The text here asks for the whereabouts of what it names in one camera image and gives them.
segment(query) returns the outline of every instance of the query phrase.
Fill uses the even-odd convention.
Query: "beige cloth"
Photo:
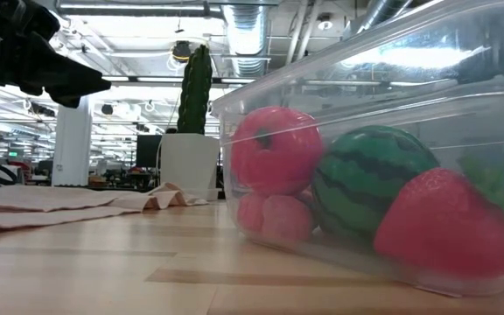
[[[38,227],[206,203],[169,183],[147,193],[10,185],[0,188],[0,228]]]

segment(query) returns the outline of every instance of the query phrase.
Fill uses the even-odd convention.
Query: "wooden table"
[[[224,204],[0,233],[0,314],[502,314],[250,243]]]

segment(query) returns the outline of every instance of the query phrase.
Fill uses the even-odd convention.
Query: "toy watermelon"
[[[327,233],[371,242],[400,189],[438,167],[429,149],[406,131],[367,126],[340,136],[312,181],[316,218]]]

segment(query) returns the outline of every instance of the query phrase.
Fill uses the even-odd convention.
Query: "clear plastic container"
[[[504,291],[504,0],[428,3],[213,114],[251,240],[453,296]]]

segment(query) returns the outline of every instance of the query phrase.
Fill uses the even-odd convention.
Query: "ceiling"
[[[112,1],[112,0],[37,0],[56,11],[62,24],[61,31],[52,39],[52,47],[60,54],[99,70],[114,86],[105,92],[92,95],[94,100],[94,126],[91,154],[93,160],[114,158],[130,161],[134,157],[137,134],[160,134],[178,119],[176,107],[179,104],[179,77],[183,75],[183,65],[172,60],[171,49],[177,41],[188,40],[192,49],[202,43],[210,46],[213,56],[213,76],[237,78],[235,52],[229,43],[230,31],[226,22],[215,17],[186,17],[191,13],[180,10],[172,17],[146,16],[150,5],[184,6],[201,5],[202,1]],[[239,4],[247,0],[236,1]],[[230,4],[230,0],[210,1],[212,11],[219,3]],[[255,58],[242,56],[238,60],[264,60],[263,73],[274,71],[285,64],[291,43],[291,33],[295,27],[299,0],[263,0],[261,10],[265,12],[264,48]],[[75,15],[64,14],[67,10],[57,9],[74,4],[112,6],[105,10],[70,10]],[[129,16],[133,11],[124,10],[127,4],[147,6],[138,17]],[[367,1],[325,0],[319,13],[330,13],[332,27],[321,30],[315,27],[306,47],[307,53],[318,52],[338,41],[347,19],[355,19],[364,14]],[[308,23],[309,12],[304,25]],[[144,77],[139,82],[128,81],[127,77]],[[248,76],[236,83],[245,83],[254,78]],[[213,85],[210,100],[213,101],[240,85],[222,82]],[[112,115],[102,113],[103,105],[111,105]],[[32,106],[42,106],[53,112],[48,115],[32,113]],[[17,87],[0,87],[0,154],[4,151],[19,151],[19,156],[32,161],[50,158],[53,154],[56,119],[60,106],[49,95],[29,96]],[[147,129],[138,131],[137,126]],[[206,134],[219,136],[219,122],[208,115]]]

